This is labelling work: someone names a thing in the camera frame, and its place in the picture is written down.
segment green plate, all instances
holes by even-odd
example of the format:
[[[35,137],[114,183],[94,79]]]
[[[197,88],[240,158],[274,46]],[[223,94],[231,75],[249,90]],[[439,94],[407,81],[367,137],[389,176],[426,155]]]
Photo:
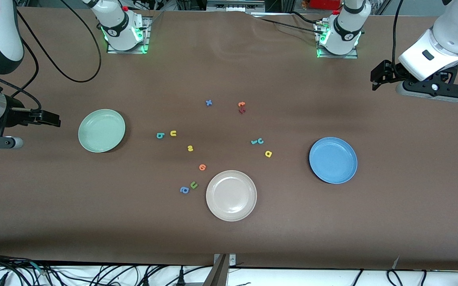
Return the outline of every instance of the green plate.
[[[88,151],[101,153],[116,147],[125,135],[125,120],[111,109],[91,112],[79,126],[79,142]]]

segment cable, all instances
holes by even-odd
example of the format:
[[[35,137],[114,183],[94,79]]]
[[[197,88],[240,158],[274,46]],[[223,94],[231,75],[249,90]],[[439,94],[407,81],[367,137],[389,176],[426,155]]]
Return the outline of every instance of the cable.
[[[319,20],[309,20],[307,18],[305,18],[302,14],[298,13],[297,11],[290,11],[289,14],[295,14],[296,16],[300,17],[303,21],[307,22],[307,23],[311,23],[311,24],[315,24],[316,21],[319,21]]]
[[[360,269],[360,272],[358,272],[358,275],[356,275],[355,281],[353,282],[352,286],[356,286],[356,283],[358,283],[358,279],[360,279],[360,275],[363,273],[363,268]]]
[[[62,273],[61,271],[53,270],[50,267],[47,269],[47,271],[56,272],[58,274],[61,274],[64,277],[66,277],[66,278],[68,278],[70,280],[74,280],[74,281],[87,282],[87,283],[91,283],[91,284],[94,284],[94,285],[97,285],[97,286],[109,286],[108,284],[102,284],[102,283],[94,282],[93,280],[87,280],[87,279],[82,279],[82,278],[71,277],[69,275],[66,275],[65,273]]]
[[[402,74],[400,74],[397,70],[397,67],[395,65],[395,49],[396,49],[396,44],[397,44],[397,39],[396,39],[396,34],[397,34],[397,19],[398,19],[398,13],[400,11],[400,7],[402,6],[402,2],[404,0],[400,0],[397,6],[397,11],[395,12],[395,18],[393,19],[393,46],[391,50],[391,64],[393,65],[393,73],[395,74],[396,77],[404,77]]]
[[[107,284],[112,285],[112,284],[113,284],[113,281],[116,280],[116,278],[120,277],[120,275],[122,275],[123,273],[125,273],[125,272],[127,272],[128,270],[133,269],[133,268],[137,268],[137,266],[134,265],[134,266],[131,266],[131,267],[129,267],[129,268],[126,268],[126,269],[123,270],[120,274],[114,276]]]
[[[198,267],[198,268],[194,268],[194,269],[192,269],[192,270],[188,270],[188,271],[185,272],[183,275],[187,275],[188,273],[193,272],[193,271],[196,271],[196,270],[199,270],[199,269],[201,269],[201,268],[212,267],[212,266],[213,266],[213,265],[200,266],[200,267]],[[178,280],[179,278],[180,278],[180,277],[174,278],[173,280],[171,280],[171,282],[167,283],[165,286],[169,286],[169,285],[173,284],[174,281]]]
[[[185,274],[183,273],[183,265],[180,268],[180,275],[178,275],[178,282],[176,283],[176,286],[185,286]]]
[[[97,70],[95,72],[95,74],[93,74],[93,76],[91,76],[90,78],[88,79],[85,79],[85,80],[77,80],[77,79],[74,79],[74,78],[71,78],[70,76],[68,76],[65,72],[63,72],[60,67],[58,67],[58,65],[56,64],[56,62],[51,58],[51,56],[49,55],[49,53],[45,50],[45,48],[43,47],[42,43],[40,42],[40,40],[38,40],[37,36],[35,35],[35,33],[33,32],[33,30],[31,29],[31,27],[29,26],[29,24],[27,23],[27,21],[24,19],[24,17],[22,16],[22,14],[20,14],[19,11],[17,11],[17,14],[19,15],[20,19],[22,20],[22,22],[24,23],[24,25],[27,27],[27,29],[29,30],[29,32],[31,33],[31,36],[33,36],[33,38],[35,38],[35,41],[37,42],[37,44],[40,46],[40,49],[42,49],[43,53],[45,54],[45,56],[47,56],[47,58],[49,59],[49,61],[52,63],[52,65],[56,68],[56,70],[58,70],[58,72],[60,72],[60,74],[62,74],[62,76],[66,77],[67,79],[71,80],[71,81],[74,81],[75,83],[87,83],[88,81],[92,80],[93,78],[95,78],[97,75],[98,75],[98,72],[100,72],[100,68],[102,67],[102,54],[100,53],[100,47],[98,46],[98,42],[95,38],[95,35],[93,34],[93,32],[91,31],[91,29],[88,27],[88,25],[86,24],[86,22],[84,22],[84,20],[79,16],[79,14],[74,11],[74,9],[72,9],[64,0],[60,0],[72,13],[74,13],[75,16],[77,16],[77,18],[82,22],[82,24],[84,24],[84,26],[86,27],[86,29],[89,31],[89,34],[91,34],[91,38],[93,38],[93,41],[95,42],[95,45],[97,47],[97,52],[98,52],[98,67],[97,67]]]
[[[0,78],[0,83],[2,83],[4,85],[8,85],[9,87],[18,90],[18,91],[24,93],[25,95],[27,95],[29,98],[33,99],[33,101],[38,105],[38,108],[31,109],[31,112],[39,112],[40,110],[42,110],[42,104],[40,103],[40,101],[38,101],[38,99],[36,99],[36,97],[31,95],[29,92],[25,91],[24,89],[22,89],[22,88],[20,88],[20,87],[18,87],[16,85],[13,85],[13,84],[9,83],[6,80],[1,79],[1,78]]]
[[[423,283],[425,282],[425,278],[427,278],[427,270],[422,270],[423,271],[423,277],[420,282],[420,286],[423,286]]]
[[[402,285],[402,281],[400,281],[400,278],[398,277],[398,274],[397,272],[395,272],[395,270],[393,269],[390,269],[390,270],[387,270],[386,272],[386,278],[388,279],[388,281],[390,282],[390,284],[392,284],[393,286],[397,286],[395,283],[393,283],[390,279],[390,272],[393,273],[395,275],[395,277],[397,277],[397,280],[398,280],[398,283],[400,284],[400,286],[404,286]]]
[[[273,4],[272,4],[272,5],[270,5],[270,7],[269,7],[269,8],[268,8],[266,11],[264,11],[264,12],[266,13],[266,12],[270,11],[270,10],[271,10],[271,8],[273,7],[273,5],[275,5],[275,3],[276,3],[277,1],[278,1],[278,0],[275,0],[275,2],[273,2]]]
[[[291,28],[300,29],[300,30],[304,30],[304,31],[311,31],[312,33],[316,33],[316,34],[323,34],[322,31],[315,31],[315,30],[312,30],[312,29],[306,29],[306,28],[303,28],[303,27],[293,26],[293,25],[289,25],[289,24],[286,24],[286,23],[281,23],[281,22],[268,20],[268,19],[262,19],[262,18],[260,18],[260,19],[263,20],[263,21],[266,21],[266,22],[275,23],[275,24],[279,24],[279,25],[284,25],[286,27],[291,27]]]
[[[141,285],[144,285],[144,286],[148,286],[148,278],[151,277],[151,275],[154,275],[155,273],[157,273],[159,270],[163,269],[167,267],[167,265],[160,265],[160,266],[157,266],[155,268],[153,268],[153,270],[151,270],[149,273],[146,273],[144,275],[144,277],[140,280],[140,282],[137,284],[137,286],[141,286]]]
[[[31,76],[31,78],[27,81],[27,83],[21,87],[22,89],[25,89],[26,87],[28,87],[29,84],[33,82],[33,80],[35,80],[36,76],[38,75],[38,70],[40,69],[40,66],[38,65],[38,59],[35,56],[35,53],[31,50],[31,48],[26,43],[26,41],[22,37],[20,38],[20,40],[22,40],[22,43],[26,47],[29,54],[33,57],[33,61],[35,62],[35,73],[33,73],[33,76]],[[16,91],[10,97],[15,97],[19,93],[20,91]]]

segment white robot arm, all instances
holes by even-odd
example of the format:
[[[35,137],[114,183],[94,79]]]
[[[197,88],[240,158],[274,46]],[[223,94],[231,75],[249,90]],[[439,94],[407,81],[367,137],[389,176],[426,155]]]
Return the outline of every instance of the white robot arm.
[[[402,53],[400,64],[389,60],[371,71],[373,90],[400,81],[402,95],[458,102],[458,0],[451,1],[434,25]]]
[[[458,0],[446,7],[434,26],[398,57],[418,80],[458,64]]]
[[[95,13],[107,42],[126,51],[142,42],[142,15],[121,7],[117,0],[82,0]]]
[[[370,14],[371,4],[368,0],[344,1],[340,14],[323,19],[323,22],[328,22],[328,29],[320,45],[331,54],[349,53],[358,44],[361,28]]]

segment white floor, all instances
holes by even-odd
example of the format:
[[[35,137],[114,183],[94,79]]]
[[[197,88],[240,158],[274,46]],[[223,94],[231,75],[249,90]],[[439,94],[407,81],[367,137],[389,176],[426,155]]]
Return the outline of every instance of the white floor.
[[[128,268],[124,266],[114,271],[103,282],[109,282],[115,275]],[[195,266],[187,266],[185,272]],[[93,277],[100,270],[99,266],[58,266],[54,267],[57,271],[62,271],[67,275],[85,278]],[[149,279],[150,286],[165,286],[172,279],[178,277],[180,267],[169,266],[158,271]],[[203,282],[211,268],[204,268],[192,272],[185,276],[186,282]],[[134,286],[136,281],[142,278],[146,266],[139,266],[138,271],[130,270],[121,275],[117,281],[121,286]],[[358,270],[284,270],[284,269],[231,269],[229,270],[228,286],[240,286],[250,282],[249,286],[351,286],[354,282]],[[0,271],[0,278],[5,271]],[[398,271],[398,275],[404,286],[419,286],[423,273],[421,271]],[[392,281],[399,285],[393,275]],[[40,277],[40,285],[49,286],[45,277]],[[63,279],[67,286],[89,286],[88,282],[73,281]],[[54,286],[61,286],[59,282],[53,280]],[[15,274],[10,274],[5,286],[20,286],[20,282]],[[387,278],[386,271],[364,271],[358,280],[357,286],[392,286]],[[427,272],[424,286],[458,286],[458,272]]]

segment black cable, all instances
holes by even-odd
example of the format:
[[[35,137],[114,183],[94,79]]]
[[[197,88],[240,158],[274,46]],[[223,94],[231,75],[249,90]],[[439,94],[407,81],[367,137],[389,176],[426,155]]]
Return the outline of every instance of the black cable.
[[[146,268],[146,272],[144,273],[145,276],[147,276],[147,272],[149,271],[150,268],[151,268],[151,265],[148,265]]]
[[[286,27],[291,27],[291,28],[300,29],[300,30],[304,30],[304,31],[311,31],[312,33],[316,33],[316,34],[323,34],[322,31],[315,31],[315,30],[312,30],[312,29],[307,29],[307,28],[303,28],[303,27],[293,26],[293,25],[289,25],[289,24],[286,24],[286,23],[281,23],[281,22],[277,22],[277,21],[273,21],[273,20],[268,20],[268,19],[263,19],[263,18],[260,18],[260,19],[263,20],[263,21],[266,21],[266,22],[275,23],[275,24],[279,24],[279,25],[286,26]]]
[[[1,79],[1,78],[0,78],[0,83],[3,83],[4,85],[8,85],[9,87],[18,90],[18,91],[24,93],[25,95],[29,96],[29,98],[33,99],[33,101],[38,105],[38,108],[31,109],[31,112],[39,112],[40,110],[42,110],[42,104],[40,103],[40,101],[38,101],[38,99],[36,99],[36,97],[31,95],[29,92],[25,91],[24,89],[22,89],[22,88],[20,88],[20,87],[18,87],[16,85],[13,85],[13,84],[9,83],[6,80]]]
[[[402,281],[400,280],[400,278],[398,277],[398,274],[397,272],[395,272],[395,270],[393,269],[390,269],[390,270],[387,270],[386,272],[386,278],[388,279],[388,281],[390,282],[390,284],[392,284],[393,286],[397,286],[395,283],[393,283],[390,279],[390,273],[393,273],[395,275],[395,277],[397,277],[397,280],[398,280],[398,283],[400,284],[400,286],[403,286],[402,285]]]
[[[188,271],[185,272],[183,275],[187,275],[187,274],[190,273],[190,272],[199,270],[199,269],[201,269],[201,268],[211,267],[211,266],[213,266],[213,265],[200,266],[200,267],[198,267],[198,268],[194,268],[194,269],[192,269],[192,270],[188,270]],[[174,278],[173,280],[171,280],[171,282],[167,283],[165,286],[169,286],[169,285],[173,284],[174,281],[178,280],[179,278],[180,278],[179,276],[176,277],[176,278]]]
[[[183,273],[183,265],[180,268],[180,275],[178,275],[178,282],[176,282],[176,286],[185,286],[185,273]]]
[[[123,273],[127,272],[128,270],[133,269],[133,268],[136,268],[136,267],[137,267],[137,266],[134,265],[134,266],[130,266],[129,268],[126,268],[125,270],[123,270],[122,272],[120,272],[120,274],[114,276],[111,280],[109,280],[109,282],[107,282],[107,284],[112,285],[112,284],[113,284],[113,281],[116,280],[116,278],[120,277],[120,275],[122,275]]]
[[[157,273],[159,270],[167,267],[167,265],[157,266],[157,267],[153,268],[150,272],[148,272],[150,267],[151,267],[151,265],[147,267],[145,275],[142,277],[142,279],[140,280],[140,282],[136,286],[149,285],[149,284],[147,284],[148,283],[148,278],[150,278],[151,275],[154,275],[155,273]]]
[[[396,44],[397,44],[397,39],[396,39],[396,30],[397,30],[397,19],[398,19],[398,13],[400,11],[400,7],[402,6],[402,2],[404,0],[400,0],[397,6],[397,11],[395,12],[395,18],[393,19],[393,46],[392,46],[392,51],[391,51],[391,64],[393,65],[393,73],[395,73],[396,77],[404,77],[402,74],[400,74],[397,70],[397,67],[395,65],[395,49],[396,49]]]
[[[36,277],[36,279],[33,279],[33,286],[40,286],[40,282],[38,282],[38,278],[40,277],[40,275],[36,274],[36,269],[33,269],[33,274]]]
[[[22,20],[22,22],[24,23],[24,25],[27,27],[27,29],[29,30],[29,33],[31,33],[31,36],[33,36],[33,38],[35,38],[35,41],[37,42],[37,44],[40,46],[40,49],[42,49],[43,53],[45,54],[45,56],[47,56],[47,58],[49,59],[49,61],[52,63],[52,65],[56,68],[56,70],[58,70],[58,72],[60,72],[60,74],[62,74],[62,76],[66,77],[67,79],[71,80],[71,81],[74,81],[75,83],[87,83],[88,81],[92,80],[93,78],[95,78],[97,75],[98,75],[98,72],[100,72],[100,68],[102,67],[102,54],[100,53],[100,47],[98,46],[98,42],[95,38],[95,35],[93,34],[93,32],[91,31],[91,29],[88,27],[88,25],[86,24],[86,22],[84,22],[84,20],[79,16],[79,14],[74,11],[74,9],[72,9],[64,0],[60,0],[75,16],[77,16],[77,18],[82,22],[82,24],[84,24],[84,26],[86,27],[86,29],[89,31],[89,34],[91,34],[91,38],[93,38],[93,41],[95,42],[95,45],[97,47],[97,52],[98,52],[98,67],[97,67],[97,70],[95,72],[95,74],[93,74],[93,76],[91,76],[90,78],[88,79],[85,79],[85,80],[77,80],[77,79],[74,79],[74,78],[71,78],[70,76],[68,76],[65,72],[63,72],[60,67],[58,67],[58,65],[56,64],[56,62],[51,58],[51,56],[49,55],[49,53],[45,50],[45,48],[43,47],[42,43],[40,42],[40,40],[38,40],[37,36],[35,35],[35,33],[33,32],[33,30],[31,29],[31,27],[29,26],[29,24],[27,23],[27,21],[24,19],[24,17],[22,16],[22,14],[20,14],[19,11],[17,11],[17,14],[19,15],[20,19]]]
[[[297,11],[290,11],[289,14],[295,14],[296,16],[300,17],[303,21],[307,22],[307,23],[311,23],[311,24],[315,24],[316,21],[319,21],[319,20],[309,20],[307,18],[305,18],[302,14],[298,13]]]
[[[140,5],[141,7],[143,7],[144,9],[146,9],[146,10],[149,10],[149,8],[148,8],[148,7],[144,6],[144,4],[143,4],[143,3],[141,3],[141,2],[139,2],[139,3],[138,3],[138,2],[137,2],[137,0],[133,0],[133,3],[134,3],[134,5],[137,5],[137,4],[139,4],[139,5]]]
[[[56,272],[58,274],[61,274],[62,276],[70,279],[70,280],[74,280],[74,281],[81,281],[81,282],[87,282],[87,283],[92,283],[94,284],[95,286],[109,286],[108,284],[102,284],[102,283],[96,283],[96,282],[93,282],[92,280],[87,280],[87,279],[82,279],[82,278],[75,278],[75,277],[71,277],[69,275],[66,275],[65,273],[62,273],[61,271],[57,271],[57,270],[53,270],[52,268],[49,269],[49,271],[51,272]]]
[[[356,286],[356,283],[358,283],[358,279],[360,279],[360,275],[363,273],[363,268],[360,269],[360,272],[358,272],[358,275],[356,275],[355,281],[353,282],[352,286]]]
[[[423,271],[423,277],[420,282],[420,286],[423,286],[423,283],[425,282],[425,278],[427,278],[427,270],[422,270]]]
[[[22,89],[25,89],[26,87],[28,87],[29,84],[33,82],[33,80],[35,80],[36,76],[38,75],[38,70],[40,69],[40,67],[38,65],[38,59],[35,56],[35,53],[31,50],[31,48],[29,47],[29,45],[26,43],[26,41],[23,38],[20,38],[20,39],[22,40],[22,43],[26,47],[31,57],[33,57],[33,61],[35,62],[35,72],[33,73],[33,76],[31,76],[31,78],[27,81],[27,83],[21,87]],[[19,93],[20,91],[16,91],[10,97],[15,97]]]
[[[275,5],[275,3],[276,3],[277,1],[278,1],[278,0],[275,0],[275,2],[273,2],[273,3],[270,5],[270,7],[267,8],[266,11],[264,11],[264,12],[266,13],[266,12],[270,11],[271,8],[273,8],[273,5]]]
[[[107,275],[109,275],[109,273],[115,271],[116,269],[118,269],[118,268],[120,268],[120,267],[122,267],[122,266],[123,266],[123,265],[115,266],[115,268],[112,268],[112,269],[109,270],[107,273],[105,273],[103,276],[99,276],[99,277],[97,278],[97,283],[101,282]]]
[[[134,286],[137,286],[137,284],[139,283],[139,269],[137,267],[135,267],[135,284]]]

